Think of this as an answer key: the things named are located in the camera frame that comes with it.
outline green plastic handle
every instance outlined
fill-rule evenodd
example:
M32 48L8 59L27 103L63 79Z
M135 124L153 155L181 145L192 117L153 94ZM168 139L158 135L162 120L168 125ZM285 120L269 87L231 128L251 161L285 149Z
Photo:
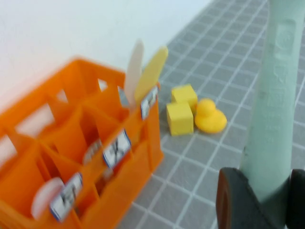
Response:
M269 19L240 170L270 219L285 225L305 0L269 0Z

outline rubber duck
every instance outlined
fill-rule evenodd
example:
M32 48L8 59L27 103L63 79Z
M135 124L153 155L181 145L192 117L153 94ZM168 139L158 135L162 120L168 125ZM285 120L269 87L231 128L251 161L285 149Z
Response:
M227 119L223 112L216 108L213 100L202 99L197 104L195 124L201 131L217 134L225 128Z

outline yellow cube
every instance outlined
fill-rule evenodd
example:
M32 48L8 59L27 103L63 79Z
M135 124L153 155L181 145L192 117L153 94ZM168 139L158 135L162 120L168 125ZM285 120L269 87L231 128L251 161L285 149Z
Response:
M185 135L194 132L194 119L188 102L167 104L166 110L171 135Z
M195 114L198 97L192 86L186 84L172 89L172 102L188 102L192 113Z

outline white plastic lid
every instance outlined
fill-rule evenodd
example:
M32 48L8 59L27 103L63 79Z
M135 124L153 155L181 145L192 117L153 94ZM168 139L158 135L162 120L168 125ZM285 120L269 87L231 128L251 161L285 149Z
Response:
M63 187L64 183L59 177L53 178L41 186L33 199L30 210L34 219L39 219L43 211Z

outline black rubber part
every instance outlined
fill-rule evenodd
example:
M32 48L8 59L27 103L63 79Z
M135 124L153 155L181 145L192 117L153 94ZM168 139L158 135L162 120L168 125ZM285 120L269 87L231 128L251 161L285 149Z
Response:
M264 214L247 178L236 168L219 172L216 213L219 229L277 229Z
M289 229L305 229L305 171L302 169L291 173L286 225Z

